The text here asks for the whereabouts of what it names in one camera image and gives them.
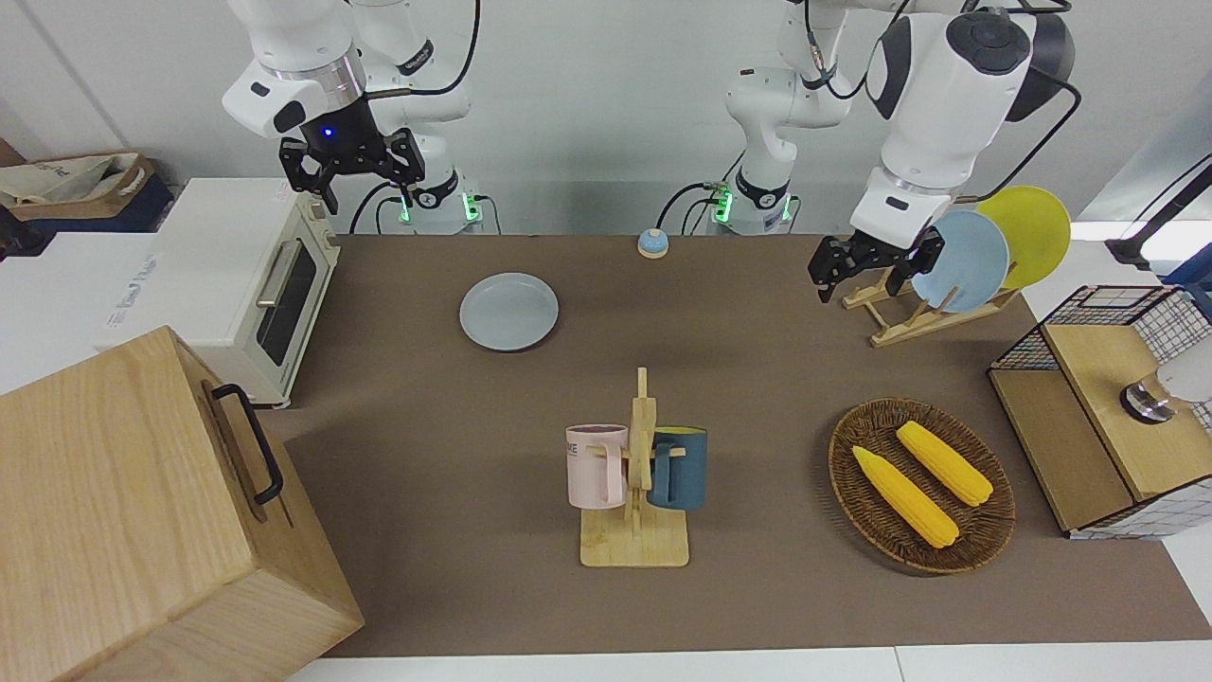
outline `gray plate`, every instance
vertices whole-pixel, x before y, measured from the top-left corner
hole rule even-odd
[[[538,344],[555,326],[560,303],[542,279],[503,271],[473,286],[458,319],[471,340],[493,351],[521,351]]]

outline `yellow corn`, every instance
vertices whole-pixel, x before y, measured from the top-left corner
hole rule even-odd
[[[965,505],[976,508],[989,500],[993,483],[925,426],[908,422],[897,430],[897,439]]]
[[[938,509],[913,481],[905,478],[892,463],[868,451],[867,448],[853,448],[854,459],[862,468],[867,480],[875,486],[880,497],[884,498],[901,518],[909,522],[909,526],[930,543],[931,548],[942,550],[955,543],[960,537],[960,527],[955,526],[947,512]]]

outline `yellow plate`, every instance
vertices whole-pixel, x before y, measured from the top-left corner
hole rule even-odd
[[[977,206],[997,223],[1010,245],[1011,270],[1002,283],[1022,288],[1052,273],[1069,251],[1069,211],[1039,187],[1008,187]]]

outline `white wall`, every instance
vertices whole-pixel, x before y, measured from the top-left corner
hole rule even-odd
[[[1212,153],[1212,71],[1182,101],[1173,102],[1174,113],[1132,156],[1124,168],[1086,206],[1081,219],[1132,219],[1171,182],[1191,165]],[[1195,170],[1187,179],[1199,171]],[[1144,218],[1153,217],[1173,194],[1187,184],[1179,182]],[[1188,204],[1178,217],[1212,219],[1212,191]]]
[[[444,57],[458,63],[471,0],[415,5]],[[724,92],[739,68],[781,64],[773,39],[783,5],[488,0],[467,81],[471,115],[447,126],[456,157],[497,196],[507,230],[636,231],[673,189],[719,177],[741,149]],[[1212,4],[1075,5],[1067,15],[1079,51],[1073,80],[1086,104],[1021,178],[1077,213],[1207,71]],[[886,21],[854,15],[841,55],[852,78]],[[281,173],[275,143],[240,128],[219,104],[250,58],[222,0],[0,0],[0,136],[18,150],[122,142],[147,149],[177,179]],[[1007,126],[971,188],[1012,167],[1064,97]],[[865,102],[839,128],[789,133],[800,143],[793,189],[806,199],[801,229],[845,228],[885,134]],[[339,182],[348,216],[373,179]]]

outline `woven basket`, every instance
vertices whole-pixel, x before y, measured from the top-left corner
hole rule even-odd
[[[897,440],[915,420],[964,455],[993,483],[989,502],[973,509],[938,482]],[[880,497],[851,448],[861,446],[897,466],[960,527],[950,548],[936,550]],[[951,415],[916,401],[882,399],[846,414],[829,441],[829,477],[842,511],[867,540],[897,562],[931,574],[973,571],[993,561],[1014,531],[1014,495],[1001,463],[988,446]]]

